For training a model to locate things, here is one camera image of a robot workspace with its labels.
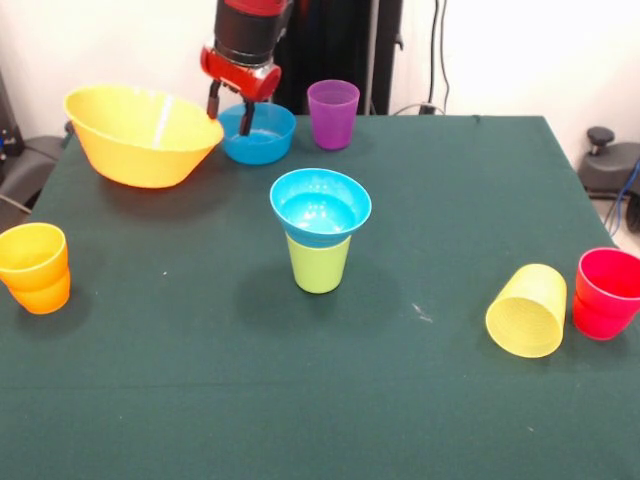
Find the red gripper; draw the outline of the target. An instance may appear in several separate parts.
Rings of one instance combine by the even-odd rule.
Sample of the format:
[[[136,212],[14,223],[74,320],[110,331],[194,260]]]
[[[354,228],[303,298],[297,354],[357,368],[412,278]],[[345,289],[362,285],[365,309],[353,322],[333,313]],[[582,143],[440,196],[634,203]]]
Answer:
[[[258,66],[234,63],[212,44],[205,44],[201,50],[202,70],[211,77],[206,112],[210,119],[216,119],[219,112],[219,90],[222,85],[244,100],[245,111],[241,118],[239,134],[248,136],[255,114],[255,103],[268,100],[275,92],[282,76],[281,68],[273,61]]]

